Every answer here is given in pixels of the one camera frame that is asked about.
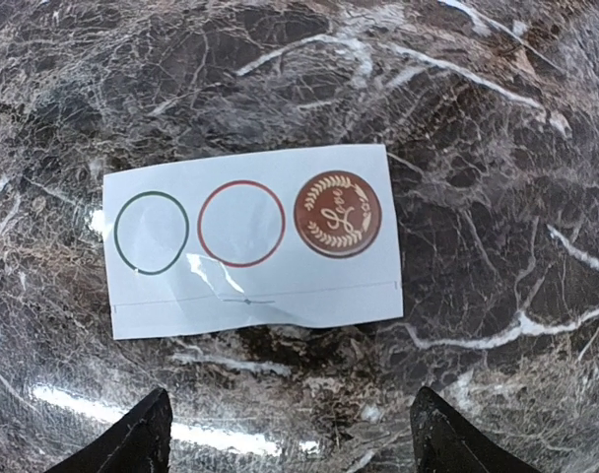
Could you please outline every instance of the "laurel wreath design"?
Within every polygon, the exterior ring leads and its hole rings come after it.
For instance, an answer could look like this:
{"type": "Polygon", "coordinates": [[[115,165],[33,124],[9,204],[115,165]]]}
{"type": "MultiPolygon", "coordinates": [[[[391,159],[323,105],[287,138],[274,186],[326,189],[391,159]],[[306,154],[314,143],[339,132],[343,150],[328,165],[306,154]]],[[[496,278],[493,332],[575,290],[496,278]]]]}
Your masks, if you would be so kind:
{"type": "MultiPolygon", "coordinates": [[[[304,208],[308,211],[314,209],[315,202],[319,195],[321,195],[325,190],[333,187],[343,187],[344,189],[354,187],[355,192],[359,196],[361,202],[363,204],[367,204],[369,202],[367,194],[361,189],[361,187],[358,184],[352,184],[349,177],[345,175],[329,175],[319,179],[312,185],[312,187],[310,187],[310,190],[306,194],[306,197],[303,202],[304,208]]],[[[361,224],[361,227],[363,229],[362,232],[360,230],[354,230],[352,233],[345,236],[332,236],[320,229],[319,226],[313,221],[308,221],[308,231],[320,243],[335,248],[347,248],[361,241],[361,239],[363,238],[363,233],[367,232],[369,224],[371,223],[371,211],[365,211],[363,213],[363,216],[364,218],[361,224]]]]}

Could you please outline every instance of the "sticker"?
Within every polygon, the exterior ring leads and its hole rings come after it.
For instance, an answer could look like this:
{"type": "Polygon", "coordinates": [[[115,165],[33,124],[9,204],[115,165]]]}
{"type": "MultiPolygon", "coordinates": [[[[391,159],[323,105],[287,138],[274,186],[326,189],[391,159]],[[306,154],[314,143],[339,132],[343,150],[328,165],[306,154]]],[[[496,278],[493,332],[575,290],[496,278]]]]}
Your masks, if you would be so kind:
{"type": "Polygon", "coordinates": [[[381,210],[371,186],[351,172],[323,172],[299,192],[295,222],[311,249],[331,258],[365,251],[380,229],[381,210]]]}
{"type": "Polygon", "coordinates": [[[197,222],[201,246],[232,268],[248,268],[269,259],[284,237],[282,202],[267,186],[235,180],[205,200],[197,222]]]}
{"type": "Polygon", "coordinates": [[[177,262],[190,235],[183,206],[165,192],[130,198],[115,218],[115,249],[124,263],[146,276],[162,274],[177,262]]]}

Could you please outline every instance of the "green circle outline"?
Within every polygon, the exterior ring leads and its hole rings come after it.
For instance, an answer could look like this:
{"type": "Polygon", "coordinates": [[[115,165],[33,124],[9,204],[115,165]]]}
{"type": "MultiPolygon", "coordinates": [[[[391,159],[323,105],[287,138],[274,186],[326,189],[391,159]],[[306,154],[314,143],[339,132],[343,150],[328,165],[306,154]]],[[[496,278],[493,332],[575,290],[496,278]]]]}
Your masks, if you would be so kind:
{"type": "Polygon", "coordinates": [[[183,251],[183,248],[185,248],[186,244],[188,243],[188,238],[190,237],[190,220],[188,219],[188,214],[185,212],[183,205],[181,205],[181,203],[177,199],[175,199],[169,194],[166,194],[165,192],[159,192],[159,190],[149,190],[147,192],[141,192],[139,194],[134,195],[129,200],[127,200],[126,203],[122,206],[122,208],[118,212],[117,217],[115,218],[115,224],[113,226],[113,236],[115,241],[115,249],[120,255],[120,258],[122,258],[122,261],[124,261],[124,264],[126,264],[129,268],[131,268],[134,271],[137,271],[140,274],[144,274],[146,276],[157,276],[158,274],[162,274],[166,272],[168,269],[170,269],[172,265],[174,265],[174,263],[177,262],[179,256],[181,256],[181,252],[183,251]],[[136,200],[150,196],[163,197],[164,199],[168,199],[170,202],[177,206],[177,209],[179,209],[179,212],[181,212],[181,215],[183,215],[183,220],[185,221],[185,236],[183,238],[181,248],[177,252],[177,255],[174,257],[174,259],[167,266],[165,266],[162,269],[159,269],[158,271],[145,271],[144,269],[140,269],[133,263],[131,263],[131,261],[129,261],[126,258],[126,256],[124,256],[122,248],[120,247],[120,240],[118,238],[118,226],[120,225],[120,218],[122,217],[122,214],[124,214],[124,211],[127,209],[127,207],[129,207],[136,200]]]}

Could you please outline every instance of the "red circle outline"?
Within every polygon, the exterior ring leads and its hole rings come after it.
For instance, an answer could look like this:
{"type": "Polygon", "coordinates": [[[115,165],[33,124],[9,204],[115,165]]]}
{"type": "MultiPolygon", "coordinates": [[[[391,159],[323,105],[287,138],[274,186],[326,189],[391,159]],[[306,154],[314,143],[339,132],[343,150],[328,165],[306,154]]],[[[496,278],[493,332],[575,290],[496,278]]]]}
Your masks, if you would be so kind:
{"type": "Polygon", "coordinates": [[[218,261],[221,261],[223,264],[230,266],[231,268],[250,268],[252,266],[256,266],[256,265],[266,261],[267,259],[269,259],[273,255],[273,253],[276,252],[276,250],[278,249],[278,246],[280,246],[280,243],[282,242],[282,238],[284,237],[284,233],[285,233],[286,229],[287,229],[287,218],[284,213],[284,207],[282,206],[282,202],[280,201],[278,196],[273,192],[273,190],[271,190],[266,185],[261,184],[260,182],[256,182],[255,180],[244,180],[244,179],[243,180],[233,180],[231,182],[227,182],[227,183],[223,184],[221,187],[218,187],[214,192],[212,192],[208,196],[207,199],[205,199],[205,202],[203,203],[203,207],[201,207],[201,211],[199,212],[199,218],[197,219],[197,235],[199,236],[199,242],[201,243],[201,246],[203,246],[203,249],[205,250],[205,252],[208,253],[209,256],[213,257],[214,259],[216,259],[218,261]],[[230,261],[226,261],[226,260],[218,257],[216,254],[214,254],[210,250],[210,248],[208,247],[208,245],[205,242],[205,239],[203,239],[203,231],[201,228],[202,224],[203,224],[203,214],[205,213],[206,209],[208,208],[208,205],[210,205],[210,202],[212,202],[212,199],[214,199],[217,195],[219,195],[224,190],[226,190],[230,187],[234,187],[236,185],[251,185],[253,187],[257,187],[261,190],[264,190],[267,194],[269,194],[271,197],[273,197],[273,200],[277,204],[278,209],[280,209],[280,215],[282,216],[282,228],[280,230],[280,237],[276,241],[276,244],[273,246],[273,248],[271,248],[271,250],[267,254],[265,254],[264,256],[262,256],[259,259],[256,259],[255,261],[251,261],[249,263],[232,263],[230,261]]]}

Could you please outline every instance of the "black object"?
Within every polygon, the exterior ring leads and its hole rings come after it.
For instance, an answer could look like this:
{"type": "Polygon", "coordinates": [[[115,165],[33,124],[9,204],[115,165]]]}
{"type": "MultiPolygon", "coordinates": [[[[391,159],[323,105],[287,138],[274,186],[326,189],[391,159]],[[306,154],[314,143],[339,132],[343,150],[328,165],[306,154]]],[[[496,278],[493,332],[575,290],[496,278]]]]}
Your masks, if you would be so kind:
{"type": "Polygon", "coordinates": [[[418,473],[539,473],[427,387],[418,392],[410,414],[418,473]]]}
{"type": "Polygon", "coordinates": [[[167,473],[172,409],[155,389],[108,431],[45,473],[167,473]]]}

